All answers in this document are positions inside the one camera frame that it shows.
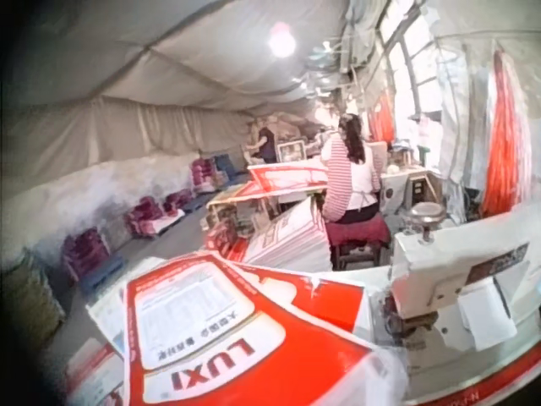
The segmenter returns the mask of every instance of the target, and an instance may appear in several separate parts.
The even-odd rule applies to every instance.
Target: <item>ceiling light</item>
[[[285,23],[276,23],[270,31],[269,47],[278,58],[287,58],[295,52],[295,38]]]

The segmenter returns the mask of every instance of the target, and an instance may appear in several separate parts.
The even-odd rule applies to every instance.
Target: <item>white sewing machine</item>
[[[433,232],[445,213],[415,209],[391,266],[333,279],[367,287],[356,333],[404,351],[407,403],[495,404],[541,374],[541,203]]]

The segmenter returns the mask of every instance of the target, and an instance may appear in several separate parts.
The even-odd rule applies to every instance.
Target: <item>tent ceiling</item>
[[[39,13],[7,70],[15,106],[109,96],[154,105],[298,112],[323,41],[338,42],[348,0],[60,0]],[[297,41],[272,55],[276,22]],[[319,69],[337,71],[334,58]]]

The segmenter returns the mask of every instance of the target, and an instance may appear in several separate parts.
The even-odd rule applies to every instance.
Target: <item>ponytail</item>
[[[353,163],[364,163],[364,146],[361,141],[362,124],[357,114],[344,114],[338,127],[346,133],[344,143],[347,147],[347,157]]]

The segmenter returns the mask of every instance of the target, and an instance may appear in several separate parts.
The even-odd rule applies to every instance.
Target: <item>man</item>
[[[259,155],[265,163],[277,163],[274,133],[268,129],[265,120],[262,120],[261,124],[258,142],[254,145],[246,145],[246,149],[249,151],[259,150]]]

